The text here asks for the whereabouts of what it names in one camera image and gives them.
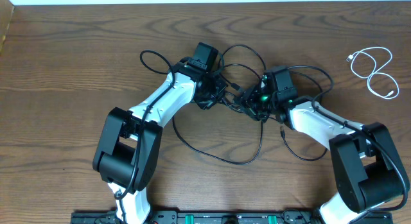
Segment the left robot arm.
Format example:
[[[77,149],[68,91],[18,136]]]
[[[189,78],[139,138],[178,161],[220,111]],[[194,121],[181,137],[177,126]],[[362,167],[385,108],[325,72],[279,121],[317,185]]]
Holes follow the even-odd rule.
[[[153,176],[163,128],[188,103],[202,110],[223,97],[223,55],[203,42],[193,56],[166,62],[164,83],[128,110],[113,108],[105,120],[92,161],[93,170],[112,189],[116,223],[144,223],[151,207],[146,187]]]

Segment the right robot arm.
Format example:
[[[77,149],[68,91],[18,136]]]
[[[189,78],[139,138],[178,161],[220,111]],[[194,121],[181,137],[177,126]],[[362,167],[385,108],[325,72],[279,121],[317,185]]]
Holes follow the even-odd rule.
[[[323,92],[314,98],[299,95],[290,70],[266,70],[234,101],[253,120],[274,118],[330,152],[337,193],[320,206],[319,220],[356,223],[404,207],[410,181],[387,127],[352,122],[326,110],[319,101]]]

